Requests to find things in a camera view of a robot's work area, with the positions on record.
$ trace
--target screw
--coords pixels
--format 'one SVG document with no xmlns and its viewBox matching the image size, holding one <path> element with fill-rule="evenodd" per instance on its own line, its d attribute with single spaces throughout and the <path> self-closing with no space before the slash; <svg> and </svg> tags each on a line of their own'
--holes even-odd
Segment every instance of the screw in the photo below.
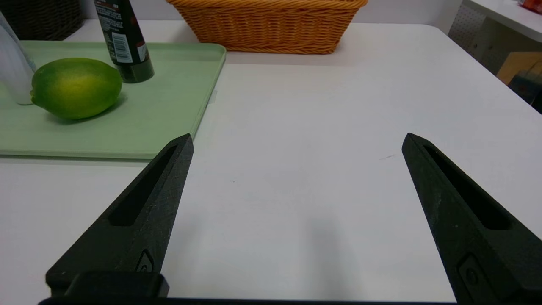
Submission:
<svg viewBox="0 0 542 305">
<path fill-rule="evenodd" d="M 472 268 L 467 269 L 467 282 L 471 285 L 478 284 L 478 275 L 476 274 L 476 271 Z"/>
</svg>

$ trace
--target dark wicker basket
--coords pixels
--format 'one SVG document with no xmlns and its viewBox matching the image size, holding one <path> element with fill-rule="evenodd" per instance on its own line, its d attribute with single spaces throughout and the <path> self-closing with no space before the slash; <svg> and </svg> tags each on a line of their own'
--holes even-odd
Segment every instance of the dark wicker basket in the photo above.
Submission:
<svg viewBox="0 0 542 305">
<path fill-rule="evenodd" d="M 0 11 L 21 40 L 63 40 L 83 24 L 79 0 L 0 0 Z"/>
</svg>

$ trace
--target barcode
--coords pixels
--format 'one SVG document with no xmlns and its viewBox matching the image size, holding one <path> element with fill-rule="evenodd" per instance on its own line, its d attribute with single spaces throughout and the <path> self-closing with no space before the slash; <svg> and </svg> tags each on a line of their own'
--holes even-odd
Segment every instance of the barcode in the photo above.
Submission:
<svg viewBox="0 0 542 305">
<path fill-rule="evenodd" d="M 130 63 L 133 62 L 132 54 L 130 54 L 130 48 L 128 47 L 128 41 L 126 35 L 111 33 L 113 38 L 113 47 L 115 48 L 115 55 L 118 62 Z"/>
</svg>

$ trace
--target woven basket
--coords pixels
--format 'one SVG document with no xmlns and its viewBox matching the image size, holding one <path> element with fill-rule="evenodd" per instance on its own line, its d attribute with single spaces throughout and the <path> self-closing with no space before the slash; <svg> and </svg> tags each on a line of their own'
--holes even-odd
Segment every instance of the woven basket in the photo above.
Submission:
<svg viewBox="0 0 542 305">
<path fill-rule="evenodd" d="M 83 24 L 78 0 L 0 0 L 0 11 L 21 40 L 63 40 Z"/>
<path fill-rule="evenodd" d="M 230 51 L 329 54 L 367 0 L 167 0 L 200 42 Z"/>
</svg>

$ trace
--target green lime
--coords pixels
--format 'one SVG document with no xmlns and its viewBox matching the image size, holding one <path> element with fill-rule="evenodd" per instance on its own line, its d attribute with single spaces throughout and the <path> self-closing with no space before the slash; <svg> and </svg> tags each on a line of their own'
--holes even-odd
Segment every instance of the green lime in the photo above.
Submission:
<svg viewBox="0 0 542 305">
<path fill-rule="evenodd" d="M 65 58 L 39 68 L 32 77 L 32 102 L 64 119 L 95 116 L 117 102 L 119 72 L 105 62 Z"/>
</svg>

